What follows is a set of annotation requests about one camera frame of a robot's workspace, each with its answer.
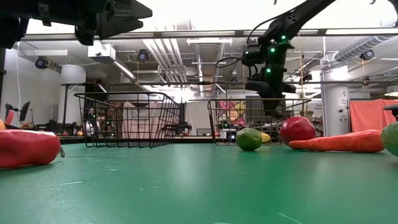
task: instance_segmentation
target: red pepper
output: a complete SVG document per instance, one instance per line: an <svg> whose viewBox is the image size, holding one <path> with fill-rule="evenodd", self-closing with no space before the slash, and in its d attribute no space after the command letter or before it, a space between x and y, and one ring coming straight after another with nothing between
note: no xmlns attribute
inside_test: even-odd
<svg viewBox="0 0 398 224"><path fill-rule="evenodd" d="M54 133L19 129L0 131L0 168L46 165L58 153L65 157Z"/></svg>

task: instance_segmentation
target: carrot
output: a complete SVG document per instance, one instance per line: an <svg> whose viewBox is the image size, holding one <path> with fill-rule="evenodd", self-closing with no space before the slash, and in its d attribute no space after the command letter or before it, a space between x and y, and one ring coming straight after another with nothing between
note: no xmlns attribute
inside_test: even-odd
<svg viewBox="0 0 398 224"><path fill-rule="evenodd" d="M379 130L366 130L304 141L291 141L289 146L293 149L320 152L380 152L384 150L381 143L381 131Z"/></svg>

